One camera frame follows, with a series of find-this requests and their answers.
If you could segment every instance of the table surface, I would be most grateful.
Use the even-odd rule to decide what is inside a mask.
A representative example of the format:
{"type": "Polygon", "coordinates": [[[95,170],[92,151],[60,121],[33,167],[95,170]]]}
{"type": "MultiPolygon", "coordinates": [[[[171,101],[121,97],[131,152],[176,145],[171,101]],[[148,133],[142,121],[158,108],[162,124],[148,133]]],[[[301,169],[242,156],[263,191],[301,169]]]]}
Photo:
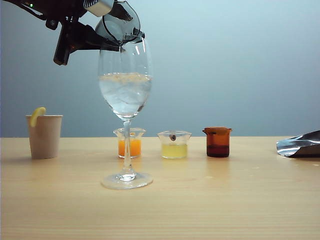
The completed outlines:
{"type": "Polygon", "coordinates": [[[284,136],[230,139],[230,156],[161,158],[156,137],[132,160],[153,183],[110,190],[117,139],[61,138],[59,156],[31,160],[28,138],[1,139],[3,240],[319,240],[320,158],[277,154],[284,136]]]}

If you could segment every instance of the blue-gray wall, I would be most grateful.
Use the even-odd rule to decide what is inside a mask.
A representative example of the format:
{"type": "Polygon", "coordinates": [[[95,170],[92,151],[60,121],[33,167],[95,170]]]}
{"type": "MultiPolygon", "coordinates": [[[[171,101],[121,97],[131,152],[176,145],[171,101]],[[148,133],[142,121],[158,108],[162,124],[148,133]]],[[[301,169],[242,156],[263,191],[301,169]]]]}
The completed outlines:
{"type": "MultiPolygon", "coordinates": [[[[320,0],[130,0],[152,51],[150,98],[133,120],[146,136],[208,126],[233,136],[320,129],[320,0]]],[[[99,18],[80,21],[95,27],[99,18]]],[[[25,137],[39,106],[63,114],[63,137],[112,136],[121,121],[101,96],[98,51],[53,63],[53,31],[1,1],[1,136],[25,137]]]]}

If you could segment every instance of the amber glass container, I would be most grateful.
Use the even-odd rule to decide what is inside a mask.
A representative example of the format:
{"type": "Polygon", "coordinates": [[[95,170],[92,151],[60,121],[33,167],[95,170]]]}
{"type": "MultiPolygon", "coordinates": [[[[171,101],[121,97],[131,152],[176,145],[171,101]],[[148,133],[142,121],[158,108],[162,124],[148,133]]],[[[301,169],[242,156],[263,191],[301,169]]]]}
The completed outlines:
{"type": "Polygon", "coordinates": [[[231,128],[224,126],[206,127],[206,155],[208,157],[226,158],[230,154],[231,128]]]}

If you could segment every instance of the silver foil bag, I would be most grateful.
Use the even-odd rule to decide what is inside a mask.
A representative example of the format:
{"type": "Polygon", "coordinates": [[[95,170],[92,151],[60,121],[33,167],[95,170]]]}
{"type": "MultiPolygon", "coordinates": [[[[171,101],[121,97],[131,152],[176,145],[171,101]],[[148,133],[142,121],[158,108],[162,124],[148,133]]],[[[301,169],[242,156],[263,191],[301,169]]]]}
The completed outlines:
{"type": "Polygon", "coordinates": [[[277,141],[276,150],[285,157],[320,157],[320,130],[277,141]]]}

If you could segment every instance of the lemon slice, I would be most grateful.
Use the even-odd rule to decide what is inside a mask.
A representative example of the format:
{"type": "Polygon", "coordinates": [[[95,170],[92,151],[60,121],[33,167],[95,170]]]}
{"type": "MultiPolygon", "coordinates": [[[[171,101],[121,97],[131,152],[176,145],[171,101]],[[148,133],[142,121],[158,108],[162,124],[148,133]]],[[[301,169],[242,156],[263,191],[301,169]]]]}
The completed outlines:
{"type": "Polygon", "coordinates": [[[31,115],[30,126],[34,128],[37,125],[37,118],[39,116],[45,115],[45,113],[46,113],[46,108],[44,106],[37,107],[31,115]]]}

